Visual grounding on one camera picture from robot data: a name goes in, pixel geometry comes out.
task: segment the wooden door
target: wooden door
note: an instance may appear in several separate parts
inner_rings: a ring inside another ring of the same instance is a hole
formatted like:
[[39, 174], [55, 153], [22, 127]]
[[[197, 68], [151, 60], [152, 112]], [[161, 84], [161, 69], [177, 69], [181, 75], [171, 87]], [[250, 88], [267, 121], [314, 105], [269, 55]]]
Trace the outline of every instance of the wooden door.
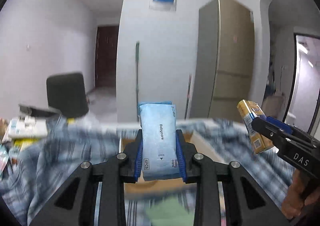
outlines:
[[95, 87], [116, 86], [119, 26], [98, 27], [95, 56]]

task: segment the beige refrigerator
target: beige refrigerator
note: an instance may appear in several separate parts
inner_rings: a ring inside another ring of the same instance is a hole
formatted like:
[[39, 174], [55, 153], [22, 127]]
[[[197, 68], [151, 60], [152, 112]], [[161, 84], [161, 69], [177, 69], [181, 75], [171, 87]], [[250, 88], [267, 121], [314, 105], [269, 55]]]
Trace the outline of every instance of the beige refrigerator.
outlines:
[[190, 118], [241, 121], [254, 58], [252, 12], [235, 0], [213, 0], [199, 10], [196, 74]]

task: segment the metal screw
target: metal screw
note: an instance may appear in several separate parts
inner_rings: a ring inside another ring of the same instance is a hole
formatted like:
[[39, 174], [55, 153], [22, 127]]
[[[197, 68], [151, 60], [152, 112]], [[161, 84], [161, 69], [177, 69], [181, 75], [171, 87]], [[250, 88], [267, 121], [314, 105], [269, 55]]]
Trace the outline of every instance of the metal screw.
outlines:
[[80, 166], [83, 169], [87, 169], [90, 166], [90, 163], [88, 161], [85, 161], [85, 162], [82, 162]]
[[203, 155], [201, 153], [195, 154], [195, 159], [201, 160], [203, 159]]
[[119, 153], [117, 155], [117, 159], [125, 159], [127, 157], [127, 155], [125, 153]]
[[232, 161], [231, 162], [231, 166], [235, 169], [237, 169], [238, 167], [240, 167], [240, 163], [238, 161]]

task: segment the qr code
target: qr code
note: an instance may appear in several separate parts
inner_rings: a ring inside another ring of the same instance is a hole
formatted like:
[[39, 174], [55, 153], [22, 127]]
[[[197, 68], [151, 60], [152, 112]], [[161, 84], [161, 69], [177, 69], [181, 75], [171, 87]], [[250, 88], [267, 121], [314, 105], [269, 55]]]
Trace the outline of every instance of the qr code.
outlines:
[[247, 130], [248, 130], [249, 135], [250, 135], [250, 136], [255, 135], [255, 134], [256, 134], [256, 131], [253, 130], [253, 128], [252, 128], [252, 126], [251, 126], [251, 122], [252, 122], [251, 116], [250, 116], [250, 115], [246, 115], [243, 120], [244, 120], [245, 126], [247, 127]]
[[256, 140], [253, 142], [253, 145], [254, 145], [254, 148], [255, 148], [255, 149], [260, 148], [260, 147], [262, 146], [260, 139], [256, 139]]

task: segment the tiled floor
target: tiled floor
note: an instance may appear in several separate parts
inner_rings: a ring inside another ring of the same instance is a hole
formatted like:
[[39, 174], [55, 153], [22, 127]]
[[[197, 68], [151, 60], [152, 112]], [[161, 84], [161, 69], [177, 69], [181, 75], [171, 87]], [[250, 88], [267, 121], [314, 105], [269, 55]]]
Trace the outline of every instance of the tiled floor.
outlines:
[[116, 88], [101, 87], [88, 95], [89, 110], [100, 122], [117, 122]]

